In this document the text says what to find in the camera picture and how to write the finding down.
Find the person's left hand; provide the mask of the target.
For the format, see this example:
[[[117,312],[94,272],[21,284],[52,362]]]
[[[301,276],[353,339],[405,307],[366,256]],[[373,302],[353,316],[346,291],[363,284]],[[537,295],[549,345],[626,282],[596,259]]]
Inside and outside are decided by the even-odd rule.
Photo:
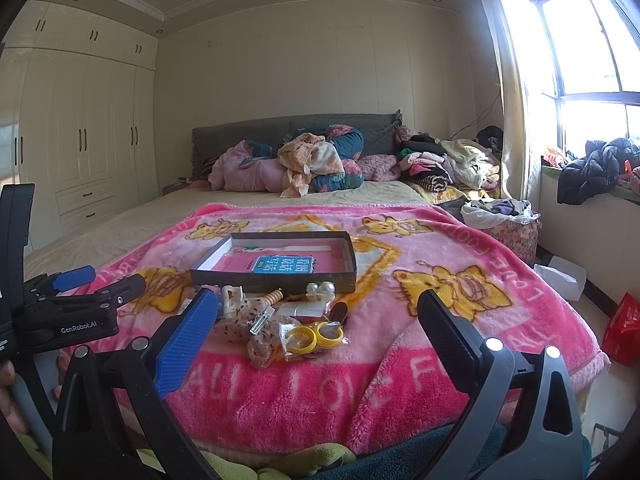
[[[15,378],[13,364],[10,361],[2,362],[0,367],[0,408],[2,415],[15,432],[28,434],[28,425],[11,394],[11,387],[15,382]]]

